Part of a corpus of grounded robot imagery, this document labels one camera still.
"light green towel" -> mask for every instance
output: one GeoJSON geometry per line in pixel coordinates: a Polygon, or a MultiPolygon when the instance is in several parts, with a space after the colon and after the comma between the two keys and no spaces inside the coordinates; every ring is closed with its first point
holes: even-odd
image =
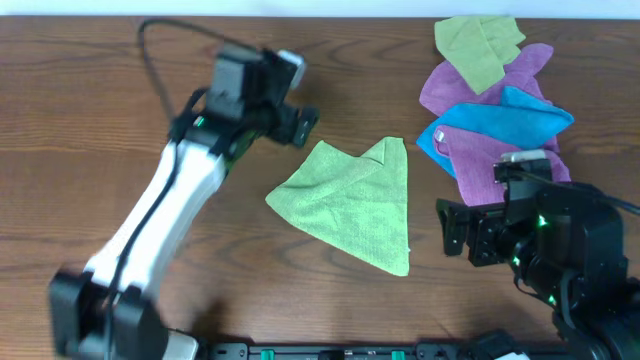
{"type": "Polygon", "coordinates": [[[456,16],[435,25],[436,47],[469,87],[481,94],[504,77],[525,39],[516,20],[501,16],[456,16]]]}
{"type": "Polygon", "coordinates": [[[298,229],[393,275],[409,274],[402,139],[386,137],[360,157],[320,141],[266,200],[298,229]]]}

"wooden surface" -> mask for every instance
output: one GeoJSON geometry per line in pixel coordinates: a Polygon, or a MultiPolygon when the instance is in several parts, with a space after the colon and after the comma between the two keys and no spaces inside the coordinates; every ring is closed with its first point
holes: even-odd
{"type": "MultiPolygon", "coordinates": [[[[193,19],[291,48],[310,67],[296,104],[321,121],[303,150],[258,141],[205,205],[159,308],[172,327],[256,342],[413,342],[504,328],[554,341],[550,309],[506,266],[445,258],[437,197],[456,185],[415,144],[435,117],[418,103],[442,61],[433,20],[193,19]],[[384,136],[409,153],[409,277],[387,275],[289,226],[264,202],[321,139],[360,155],[384,136]]],[[[81,269],[156,169],[167,121],[134,47],[137,18],[0,19],[0,358],[52,358],[47,284],[81,269]]],[[[538,76],[576,122],[559,136],[575,180],[640,202],[640,23],[522,20],[555,47],[538,76]]],[[[150,51],[176,107],[209,82],[215,43],[156,29],[150,51]]],[[[626,225],[640,275],[640,226],[626,225]]]]}

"folded cloth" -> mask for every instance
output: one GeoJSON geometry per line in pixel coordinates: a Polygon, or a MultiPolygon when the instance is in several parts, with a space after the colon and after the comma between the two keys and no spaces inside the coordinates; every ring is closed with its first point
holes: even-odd
{"type": "Polygon", "coordinates": [[[458,104],[432,122],[420,135],[417,144],[451,176],[456,177],[451,160],[434,148],[433,135],[440,125],[484,134],[522,150],[545,145],[547,149],[557,152],[555,135],[572,123],[573,116],[568,112],[522,90],[506,86],[499,106],[458,104]]]}
{"type": "MultiPolygon", "coordinates": [[[[486,135],[446,125],[436,128],[433,141],[436,151],[451,159],[465,204],[476,206],[504,201],[504,187],[494,183],[493,164],[500,162],[502,154],[521,151],[520,148],[486,135]],[[443,143],[438,139],[446,139],[447,142],[443,143]]],[[[553,181],[571,181],[569,169],[558,154],[543,151],[551,162],[553,181]]]]}
{"type": "Polygon", "coordinates": [[[360,157],[320,141],[266,201],[298,229],[393,275],[409,274],[402,139],[385,137],[360,157]]]}
{"type": "Polygon", "coordinates": [[[544,100],[534,75],[542,70],[542,67],[551,59],[551,55],[553,55],[553,47],[550,45],[525,46],[511,64],[504,66],[506,74],[504,78],[480,95],[476,95],[453,65],[445,61],[436,66],[424,84],[420,93],[420,104],[438,116],[460,103],[497,105],[500,104],[500,96],[505,86],[517,87],[529,95],[544,100]]]}
{"type": "Polygon", "coordinates": [[[501,16],[456,16],[435,24],[436,47],[469,87],[481,94],[505,75],[503,65],[525,39],[516,20],[501,16]]]}

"blue towel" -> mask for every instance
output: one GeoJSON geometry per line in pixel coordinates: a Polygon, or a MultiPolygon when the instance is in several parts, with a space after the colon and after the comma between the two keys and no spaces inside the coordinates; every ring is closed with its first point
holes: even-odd
{"type": "Polygon", "coordinates": [[[531,150],[539,148],[572,123],[573,116],[568,112],[518,88],[506,86],[500,105],[458,104],[431,123],[420,135],[417,144],[455,178],[451,160],[434,148],[433,135],[439,125],[473,131],[522,150],[531,150]]]}

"white background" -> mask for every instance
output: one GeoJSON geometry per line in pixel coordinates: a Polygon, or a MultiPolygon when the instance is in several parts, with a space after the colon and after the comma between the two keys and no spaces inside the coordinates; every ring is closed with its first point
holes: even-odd
{"type": "Polygon", "coordinates": [[[0,0],[0,14],[640,19],[640,0],[0,0]]]}

